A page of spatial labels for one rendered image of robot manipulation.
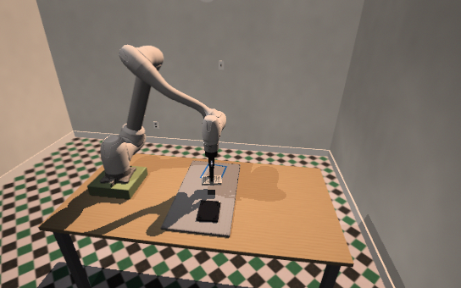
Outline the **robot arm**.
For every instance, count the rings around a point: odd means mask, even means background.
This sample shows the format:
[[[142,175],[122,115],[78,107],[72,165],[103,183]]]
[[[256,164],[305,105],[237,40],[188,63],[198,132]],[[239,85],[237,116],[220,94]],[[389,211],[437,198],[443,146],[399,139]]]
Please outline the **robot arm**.
[[[226,124],[225,114],[208,108],[170,86],[158,72],[164,61],[164,56],[159,49],[153,46],[134,48],[124,45],[119,50],[119,57],[126,68],[136,76],[136,80],[127,123],[122,126],[119,136],[108,136],[102,142],[100,153],[106,175],[100,179],[100,183],[127,184],[136,171],[136,167],[130,167],[129,161],[146,141],[142,123],[151,87],[172,100],[196,109],[203,116],[204,151],[219,150],[220,134]]]

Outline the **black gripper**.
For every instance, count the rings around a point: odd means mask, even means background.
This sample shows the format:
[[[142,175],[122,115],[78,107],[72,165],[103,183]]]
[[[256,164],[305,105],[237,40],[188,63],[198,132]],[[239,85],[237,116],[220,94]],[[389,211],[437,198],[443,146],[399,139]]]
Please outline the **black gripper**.
[[[205,156],[208,158],[208,166],[209,166],[209,185],[214,186],[214,158],[218,155],[217,152],[205,152]]]

